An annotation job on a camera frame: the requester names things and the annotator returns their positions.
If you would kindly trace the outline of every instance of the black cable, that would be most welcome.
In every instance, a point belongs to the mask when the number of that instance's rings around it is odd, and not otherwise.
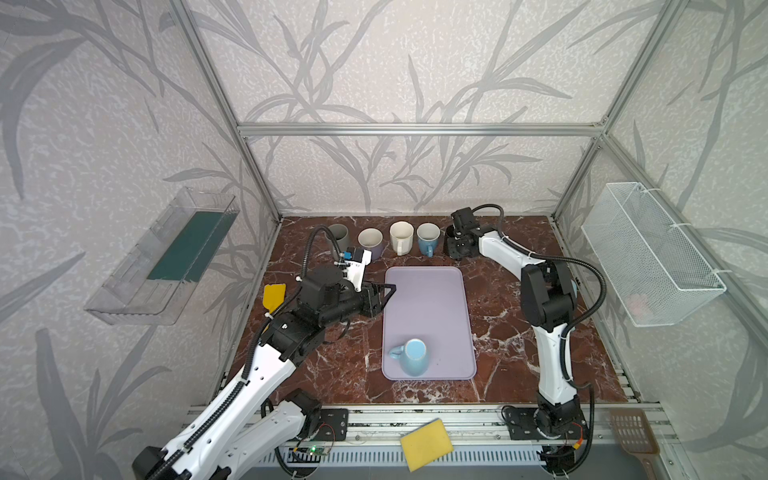
[[[495,208],[498,210],[498,224],[496,225],[496,231],[498,232],[498,235],[503,238],[504,234],[502,233],[502,226],[504,224],[504,209],[502,206],[497,204],[483,204],[479,207],[473,208],[472,213],[480,210],[481,208]]]
[[[336,255],[338,256],[339,260],[343,258],[341,254],[341,250],[339,249],[339,244],[338,242],[336,242],[336,235],[334,235],[331,229],[329,229],[325,225],[318,225],[317,227],[312,229],[312,231],[310,232],[310,237],[306,240],[306,246],[304,247],[304,260],[301,263],[301,278],[304,278],[306,276],[306,270],[310,264],[312,244],[315,241],[315,236],[318,234],[318,232],[321,232],[321,231],[325,233],[326,237],[328,237],[328,240],[333,245],[333,249],[336,251]]]
[[[577,390],[582,389],[588,389],[589,391],[589,427],[587,432],[587,439],[586,439],[586,445],[584,445],[584,453],[579,456],[578,460],[574,464],[573,467],[568,469],[565,473],[569,474],[573,472],[576,468],[581,466],[582,463],[584,463],[584,460],[587,459],[587,455],[589,455],[589,452],[592,448],[592,431],[594,430],[594,387],[592,386],[591,382],[587,382],[584,385],[576,385],[574,380],[571,378],[571,374],[568,371],[568,365],[565,362],[565,350],[568,343],[568,334],[570,333],[573,328],[576,327],[579,323],[583,322],[590,316],[594,315],[595,312],[598,311],[598,309],[603,305],[603,302],[605,301],[605,297],[607,294],[607,284],[605,283],[605,277],[601,273],[600,270],[597,269],[597,267],[593,266],[591,263],[585,262],[583,260],[579,260],[578,258],[571,258],[571,257],[559,257],[555,255],[541,255],[539,253],[534,252],[533,250],[530,250],[526,247],[523,247],[522,245],[517,244],[516,242],[510,240],[506,235],[504,235],[504,231],[502,229],[504,224],[504,209],[496,204],[483,204],[479,207],[476,207],[472,209],[472,213],[476,212],[477,210],[480,210],[481,208],[496,208],[499,211],[499,218],[498,218],[498,225],[496,227],[496,231],[498,232],[498,235],[501,237],[502,241],[509,245],[510,247],[514,248],[520,253],[523,253],[525,255],[529,255],[531,258],[535,258],[537,260],[547,260],[547,261],[561,261],[561,262],[567,262],[567,263],[573,263],[575,265],[582,266],[588,270],[590,270],[598,279],[598,282],[600,283],[600,294],[598,295],[598,299],[595,300],[594,304],[587,309],[586,312],[582,313],[580,316],[575,318],[573,321],[568,323],[563,331],[560,333],[560,370],[563,375],[563,378],[566,382],[568,382],[568,385],[574,387]]]
[[[328,240],[330,240],[331,244],[333,245],[333,249],[336,251],[336,254],[339,258],[342,258],[341,256],[341,250],[339,249],[339,244],[336,242],[336,236],[333,235],[333,232],[326,227],[325,225],[319,225],[318,227],[315,227],[312,232],[310,232],[310,236],[306,241],[306,246],[304,247],[304,258],[301,263],[301,278],[304,278],[306,276],[306,271],[309,268],[310,264],[310,255],[312,253],[312,244],[314,243],[315,236],[318,234],[318,232],[324,232],[326,237],[328,237]],[[259,341],[261,340],[261,334],[266,330],[266,328],[272,323],[272,320],[275,316],[280,314],[288,305],[293,302],[297,296],[299,296],[299,292],[301,291],[301,284],[299,284],[299,287],[293,291],[293,293],[285,299],[280,306],[278,306],[271,314],[269,319],[264,323],[264,325],[257,331],[257,334],[253,336],[250,343],[248,344],[248,353],[246,355],[245,365],[243,366],[243,374],[241,375],[241,380],[234,386],[230,394],[225,398],[225,400],[219,405],[219,407],[214,411],[214,413],[206,419],[205,422],[203,422],[200,427],[194,431],[194,433],[190,436],[190,438],[187,439],[186,442],[184,442],[184,448],[188,451],[192,448],[194,443],[200,439],[203,435],[205,435],[205,432],[223,415],[223,413],[232,405],[232,402],[234,402],[235,398],[240,394],[240,391],[243,389],[243,387],[248,382],[248,376],[250,375],[251,367],[253,366],[253,359],[256,356],[256,347],[259,345]],[[184,454],[183,450],[177,450],[173,453],[170,457],[168,457],[168,460],[163,462],[160,467],[155,470],[155,472],[148,478],[147,480],[158,480],[167,470],[176,463],[176,461]]]
[[[331,345],[332,343],[336,343],[336,342],[338,342],[339,340],[341,340],[342,338],[344,338],[344,336],[346,335],[346,333],[349,331],[349,325],[350,325],[351,323],[352,323],[352,317],[350,317],[350,318],[346,319],[346,326],[344,327],[344,330],[341,332],[341,335],[339,335],[339,338],[337,338],[337,339],[335,339],[335,340],[333,340],[333,341],[331,341],[331,342],[327,342],[327,341],[323,340],[323,343],[324,343],[325,345]]]
[[[570,445],[568,445],[568,448],[569,448],[569,450],[567,452],[562,452],[562,453],[544,453],[544,452],[539,452],[538,456],[540,456],[542,460],[545,460],[547,458],[563,458],[563,457],[567,457],[569,455],[572,455],[573,452],[576,451]]]

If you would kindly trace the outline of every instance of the purple tray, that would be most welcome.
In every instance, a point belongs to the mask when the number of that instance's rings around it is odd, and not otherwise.
[[[477,372],[462,271],[455,266],[394,266],[386,282],[397,292],[384,309],[382,371],[390,380],[469,380]],[[421,339],[429,368],[412,377],[389,356],[410,339]]]

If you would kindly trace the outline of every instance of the marble table surface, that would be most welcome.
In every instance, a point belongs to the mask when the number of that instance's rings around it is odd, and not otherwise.
[[[414,228],[431,222],[443,231],[450,217],[287,217],[277,238],[263,279],[263,285],[285,283],[286,291],[296,288],[295,276],[301,267],[304,245],[316,225],[343,223],[349,228],[352,244],[368,227],[381,230],[386,249],[382,257],[366,268],[366,280],[383,282],[391,266],[457,266],[464,276],[477,373],[471,380],[388,380],[382,373],[382,316],[353,317],[349,332],[332,345],[323,345],[273,394],[279,401],[296,388],[306,390],[319,401],[329,403],[533,403],[538,389],[538,354],[533,330],[520,310],[519,281],[496,262],[477,257],[459,262],[443,255],[442,237],[433,258],[421,255],[414,242],[410,254],[396,256],[389,245],[389,226],[405,220]],[[495,218],[483,217],[482,223]],[[562,255],[547,217],[509,217],[504,232],[516,242],[539,253]],[[331,261],[325,237],[320,234],[313,248],[313,266]],[[250,339],[263,322],[266,309],[259,296],[237,347],[230,370],[237,374],[245,361]],[[335,339],[342,331],[336,325],[326,332]],[[591,321],[571,333],[571,358],[576,382],[591,381],[598,402],[626,402],[611,361]],[[588,400],[580,392],[582,402]]]

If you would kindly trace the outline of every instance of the yellow scraper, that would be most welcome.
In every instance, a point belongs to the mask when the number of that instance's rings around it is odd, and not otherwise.
[[[402,437],[400,445],[411,472],[453,452],[453,444],[441,419]]]
[[[270,313],[274,312],[275,309],[280,306],[285,299],[285,283],[276,283],[275,285],[264,286],[264,300],[262,301],[262,304],[264,305],[264,308],[270,311]]]

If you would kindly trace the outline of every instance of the leaf pattern wallpaper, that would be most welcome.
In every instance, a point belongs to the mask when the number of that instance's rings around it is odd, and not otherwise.
[[[240,122],[589,123],[607,110],[662,2],[629,3],[190,6]],[[296,214],[449,213],[483,200],[550,213],[587,142],[249,139],[280,209]]]
[[[611,132],[764,306],[766,10],[764,0],[689,2]],[[596,260],[581,224],[606,182],[626,180],[598,155],[559,220],[577,257]],[[603,315],[634,386],[664,404],[699,478],[763,478],[768,355],[724,301],[642,329],[609,292]]]
[[[165,2],[0,0],[0,478],[133,478],[218,383],[275,229]],[[89,296],[182,186],[241,212],[173,326]]]

